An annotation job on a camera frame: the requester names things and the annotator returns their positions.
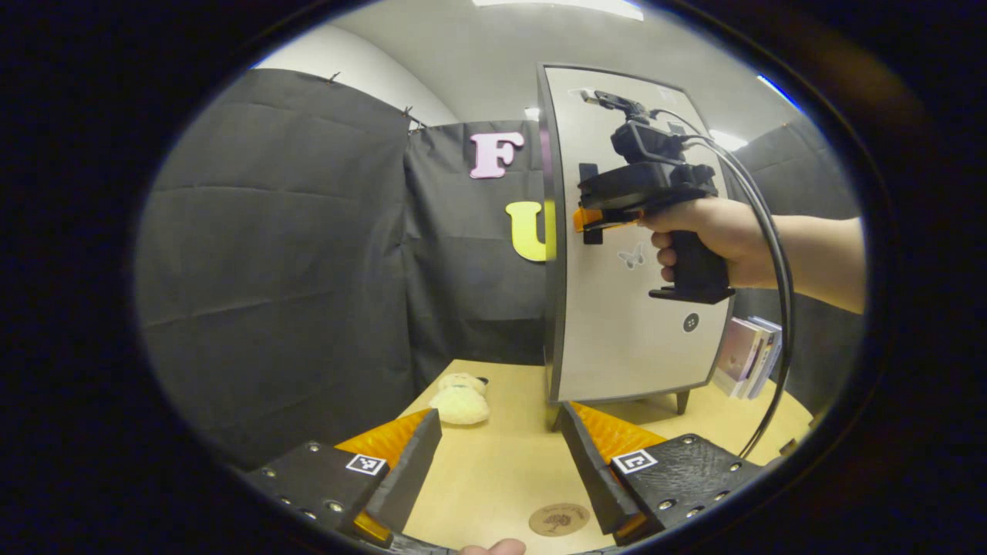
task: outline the white plush toy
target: white plush toy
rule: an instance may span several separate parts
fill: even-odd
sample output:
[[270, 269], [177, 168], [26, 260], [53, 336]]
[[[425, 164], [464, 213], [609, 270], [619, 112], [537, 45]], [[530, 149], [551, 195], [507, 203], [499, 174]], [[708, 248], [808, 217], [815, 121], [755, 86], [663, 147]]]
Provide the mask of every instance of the white plush toy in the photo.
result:
[[491, 414], [485, 395], [483, 380], [465, 372], [449, 374], [439, 380], [438, 393], [428, 406], [438, 409], [438, 419], [447, 424], [476, 424]]

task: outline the ceiling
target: ceiling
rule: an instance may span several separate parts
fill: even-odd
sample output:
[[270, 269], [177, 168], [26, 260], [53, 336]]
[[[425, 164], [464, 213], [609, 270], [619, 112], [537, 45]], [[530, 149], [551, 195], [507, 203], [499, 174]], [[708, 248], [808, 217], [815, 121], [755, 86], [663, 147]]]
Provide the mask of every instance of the ceiling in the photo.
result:
[[664, 12], [643, 22], [566, 6], [382, 0], [335, 20], [404, 65], [462, 121], [523, 119], [535, 63], [606, 67], [684, 89], [711, 128], [745, 140], [797, 112], [757, 71]]

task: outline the pink letter f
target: pink letter f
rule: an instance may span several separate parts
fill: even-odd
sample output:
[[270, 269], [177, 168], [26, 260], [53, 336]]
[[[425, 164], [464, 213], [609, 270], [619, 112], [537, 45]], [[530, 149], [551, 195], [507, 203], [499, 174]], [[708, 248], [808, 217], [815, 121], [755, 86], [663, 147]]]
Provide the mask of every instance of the pink letter f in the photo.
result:
[[524, 136], [521, 133], [477, 133], [470, 137], [477, 143], [477, 167], [470, 171], [473, 179], [498, 178], [507, 173], [497, 164], [503, 160], [505, 166], [514, 161], [514, 147], [524, 146]]

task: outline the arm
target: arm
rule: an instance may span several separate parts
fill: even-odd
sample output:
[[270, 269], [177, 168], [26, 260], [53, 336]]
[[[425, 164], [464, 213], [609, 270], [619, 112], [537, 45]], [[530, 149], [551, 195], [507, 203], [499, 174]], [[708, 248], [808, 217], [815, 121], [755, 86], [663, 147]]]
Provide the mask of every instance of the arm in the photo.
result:
[[[773, 216], [792, 268], [798, 293], [862, 314], [867, 268], [860, 218], [830, 220]], [[670, 231], [695, 231], [710, 250], [726, 260], [730, 285], [775, 288], [768, 243], [750, 206], [725, 198], [700, 198], [671, 206], [641, 225], [655, 233], [661, 276], [674, 281], [675, 250]]]

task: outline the cable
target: cable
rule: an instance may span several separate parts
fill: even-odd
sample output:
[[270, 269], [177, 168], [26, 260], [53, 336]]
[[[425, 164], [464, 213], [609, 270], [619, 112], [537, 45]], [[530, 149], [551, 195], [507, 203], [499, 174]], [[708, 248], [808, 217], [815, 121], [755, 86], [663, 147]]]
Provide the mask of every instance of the cable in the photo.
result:
[[[698, 138], [719, 147], [715, 141], [702, 135], [685, 135], [683, 138]], [[795, 338], [795, 322], [792, 318], [792, 314], [794, 312], [792, 272], [789, 267], [788, 257], [785, 255], [785, 250], [782, 248], [781, 241], [778, 238], [778, 229], [775, 227], [774, 220], [771, 219], [771, 214], [768, 211], [767, 203], [761, 196], [760, 191], [758, 191], [757, 187], [754, 185], [753, 180], [749, 179], [749, 174], [746, 173], [746, 169], [744, 168], [741, 170], [743, 165], [736, 161], [736, 158], [728, 152], [720, 153], [710, 144], [691, 143], [689, 146], [692, 145], [708, 148], [716, 154], [737, 177], [737, 181], [740, 183], [744, 194], [747, 195], [748, 199], [751, 201], [751, 207], [754, 209], [754, 215], [757, 217], [758, 223], [761, 226], [761, 231], [768, 242], [768, 248], [771, 251], [771, 259], [775, 266], [775, 276], [778, 279], [779, 300], [782, 309], [783, 335], [781, 366], [778, 371], [778, 386], [775, 389], [775, 394], [771, 399], [771, 403], [768, 405], [768, 410], [765, 411], [764, 418], [755, 430], [754, 435], [740, 450], [739, 456], [745, 458], [750, 455], [751, 451], [754, 450], [754, 447], [757, 445], [758, 441], [760, 441], [764, 431], [767, 430], [768, 426], [771, 424], [785, 392], [785, 384], [788, 381], [789, 368], [792, 363], [792, 346]]]
[[679, 121], [685, 123], [686, 125], [689, 125], [689, 128], [692, 129], [692, 132], [696, 133], [696, 135], [703, 136], [703, 133], [699, 132], [699, 129], [697, 129], [694, 125], [692, 125], [691, 123], [689, 123], [689, 121], [687, 119], [682, 118], [681, 116], [679, 116], [678, 114], [675, 114], [671, 110], [666, 110], [664, 108], [655, 108], [654, 110], [648, 112], [647, 114], [649, 116], [651, 116], [651, 119], [654, 119], [654, 120], [657, 120], [657, 118], [655, 116], [657, 116], [658, 114], [668, 114], [668, 115], [672, 116], [673, 118], [678, 119]]

